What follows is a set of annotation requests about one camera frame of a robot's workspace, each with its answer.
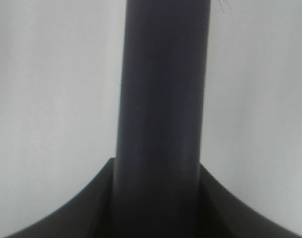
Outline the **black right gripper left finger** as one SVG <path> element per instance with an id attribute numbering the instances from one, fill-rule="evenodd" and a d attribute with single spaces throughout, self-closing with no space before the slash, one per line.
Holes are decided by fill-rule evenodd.
<path id="1" fill-rule="evenodd" d="M 108 210 L 114 159 L 70 201 L 9 238 L 93 238 Z"/>

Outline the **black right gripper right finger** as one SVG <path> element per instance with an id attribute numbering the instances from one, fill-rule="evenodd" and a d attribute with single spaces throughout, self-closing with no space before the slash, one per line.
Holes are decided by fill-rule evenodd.
<path id="1" fill-rule="evenodd" d="M 298 238 L 243 203 L 200 166 L 200 238 Z"/>

